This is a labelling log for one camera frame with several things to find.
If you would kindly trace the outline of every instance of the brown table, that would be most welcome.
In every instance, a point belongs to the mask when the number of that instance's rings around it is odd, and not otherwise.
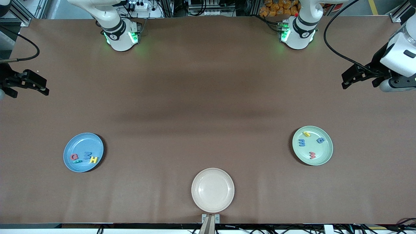
[[[342,90],[351,63],[325,46],[327,22],[296,51],[256,18],[148,20],[140,45],[116,52],[93,20],[32,21],[22,34],[40,56],[11,66],[39,71],[50,95],[20,89],[0,104],[0,222],[200,222],[191,183],[208,167],[235,183],[225,223],[416,216],[416,92]],[[365,64],[398,27],[340,17],[328,40]],[[12,57],[33,53],[18,39]],[[296,160],[291,137],[304,125],[331,136],[328,163]],[[88,173],[62,161],[81,132],[106,143]]]

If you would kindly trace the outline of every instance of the orange snack bag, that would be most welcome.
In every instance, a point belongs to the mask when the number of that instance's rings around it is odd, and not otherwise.
[[[273,3],[273,4],[270,6],[270,10],[272,10],[272,11],[277,11],[279,8],[280,8],[280,7],[279,7],[279,4],[277,4],[277,3]]]
[[[266,5],[266,7],[269,7],[273,4],[273,0],[264,0],[264,5]]]
[[[283,8],[284,9],[290,9],[291,6],[292,6],[292,1],[291,0],[283,0]]]
[[[277,15],[282,15],[283,14],[283,7],[279,8],[276,12]]]
[[[259,11],[259,16],[266,17],[269,14],[269,8],[268,7],[261,7]]]
[[[297,11],[297,7],[291,7],[291,8],[290,8],[290,15],[295,15],[296,13],[299,13],[299,12]]]

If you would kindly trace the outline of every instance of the white plate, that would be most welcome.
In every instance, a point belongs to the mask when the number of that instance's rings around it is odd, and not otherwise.
[[[234,198],[233,180],[221,169],[205,169],[193,179],[192,198],[203,211],[209,213],[223,211]]]

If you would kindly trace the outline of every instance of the blue plate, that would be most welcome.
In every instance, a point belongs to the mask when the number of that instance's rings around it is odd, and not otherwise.
[[[64,150],[64,163],[73,172],[87,172],[98,166],[104,154],[104,144],[93,133],[81,133],[72,138]]]

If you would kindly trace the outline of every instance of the yellow letter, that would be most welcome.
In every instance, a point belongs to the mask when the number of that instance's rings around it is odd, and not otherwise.
[[[98,157],[91,157],[91,159],[89,160],[90,163],[97,163],[97,159]]]

